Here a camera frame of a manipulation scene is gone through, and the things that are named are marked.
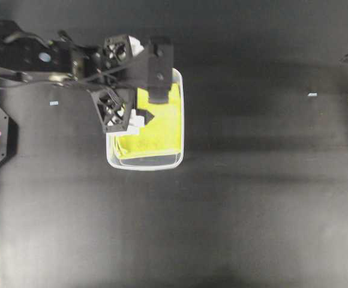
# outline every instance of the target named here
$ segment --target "black surface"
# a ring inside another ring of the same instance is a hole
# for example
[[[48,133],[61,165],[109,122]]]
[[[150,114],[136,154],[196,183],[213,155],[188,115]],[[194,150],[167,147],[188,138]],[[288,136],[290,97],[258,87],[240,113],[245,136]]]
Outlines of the black surface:
[[[0,287],[348,287],[348,1],[0,1],[0,17],[82,44],[170,36],[186,135],[175,170],[115,170],[88,95],[0,96],[19,126]]]

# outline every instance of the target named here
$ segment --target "plastic container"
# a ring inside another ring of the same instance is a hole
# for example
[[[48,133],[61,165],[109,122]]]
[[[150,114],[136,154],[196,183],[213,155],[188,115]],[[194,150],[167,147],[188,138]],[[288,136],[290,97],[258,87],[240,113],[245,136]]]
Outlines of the plastic container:
[[[120,137],[128,137],[128,136],[117,136],[117,135],[112,135],[107,133],[106,134],[106,156],[107,156],[107,161],[112,167],[118,168],[118,169],[127,169],[127,170],[155,171],[155,170],[172,169],[177,167],[182,162],[184,157],[184,135],[185,135],[184,134],[184,127],[185,127],[184,125],[184,121],[185,121],[184,92],[183,92],[182,75],[176,69],[173,69],[173,84],[178,85],[179,95],[180,95],[179,99],[181,101],[180,116],[179,116],[181,123],[179,126],[180,132],[178,133],[180,135],[180,140],[179,140],[180,148],[173,149],[172,153],[170,153],[169,149],[163,151],[163,150],[159,150],[158,148],[156,151],[149,151],[149,153],[145,153],[146,155],[148,155],[148,154],[152,154],[153,152],[153,154],[157,154],[155,156],[142,156],[144,154],[143,151],[138,149],[138,151],[136,151],[135,153],[133,153],[132,151],[129,151],[130,152],[129,156],[124,157],[120,153],[119,143],[122,143],[122,141],[125,142],[125,139],[124,138],[122,139]],[[148,123],[146,127],[141,129],[149,128],[149,125],[151,125],[151,123]],[[141,136],[141,137],[145,137],[144,140],[151,142],[153,144],[151,146],[154,146],[154,142],[156,142],[156,140],[153,136],[147,136],[148,138],[146,138],[146,133],[144,133],[144,136]]]

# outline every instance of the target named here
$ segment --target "yellow towel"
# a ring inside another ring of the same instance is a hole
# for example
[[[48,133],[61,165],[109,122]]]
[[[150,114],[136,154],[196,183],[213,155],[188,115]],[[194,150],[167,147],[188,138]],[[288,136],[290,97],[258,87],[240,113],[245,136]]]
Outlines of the yellow towel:
[[[139,135],[113,137],[114,153],[119,159],[164,156],[181,153],[181,93],[174,83],[167,104],[151,104],[146,90],[137,90],[137,108],[148,110],[154,118],[140,128]]]

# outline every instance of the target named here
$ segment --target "black wire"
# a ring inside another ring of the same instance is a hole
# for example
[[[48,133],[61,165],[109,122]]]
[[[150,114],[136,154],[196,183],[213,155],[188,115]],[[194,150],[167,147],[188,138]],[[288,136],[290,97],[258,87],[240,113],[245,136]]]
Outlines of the black wire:
[[[122,66],[119,66],[119,67],[116,67],[116,68],[112,68],[112,69],[109,69],[109,70],[105,70],[105,71],[101,71],[101,72],[98,72],[97,74],[94,74],[92,76],[89,76],[89,77],[86,77],[86,78],[82,78],[82,79],[79,79],[77,81],[74,81],[74,83],[85,83],[85,82],[90,82],[90,81],[93,81],[101,76],[109,76],[109,74],[112,74],[112,73],[115,73],[115,72],[118,72],[118,71],[121,71],[131,65],[133,65],[136,61],[135,60],[130,60],[129,62],[125,63],[124,65]]]
[[[12,88],[19,88],[23,86],[29,86],[29,85],[34,85],[34,84],[55,84],[59,86],[64,86],[62,82],[58,81],[51,81],[51,80],[37,80],[37,81],[31,81],[31,82],[26,82],[26,83],[21,83],[17,85],[10,85],[10,86],[1,86],[0,85],[0,90],[6,90],[6,89],[12,89]]]
[[[0,90],[19,88],[19,87],[24,87],[24,86],[34,85],[34,84],[54,84],[54,85],[58,85],[58,86],[69,87],[69,86],[73,86],[76,83],[87,83],[87,82],[93,81],[101,76],[108,76],[108,77],[111,77],[112,79],[118,81],[115,76],[109,75],[109,74],[121,71],[121,70],[133,65],[134,62],[135,61],[129,61],[128,63],[125,63],[122,66],[119,66],[119,67],[116,67],[113,69],[109,69],[109,70],[105,70],[105,71],[101,71],[101,72],[98,72],[98,73],[91,75],[89,77],[79,79],[77,81],[59,82],[59,81],[51,81],[51,80],[36,80],[36,81],[31,81],[31,82],[26,82],[26,83],[21,83],[21,84],[16,84],[16,85],[9,85],[9,86],[0,85]]]

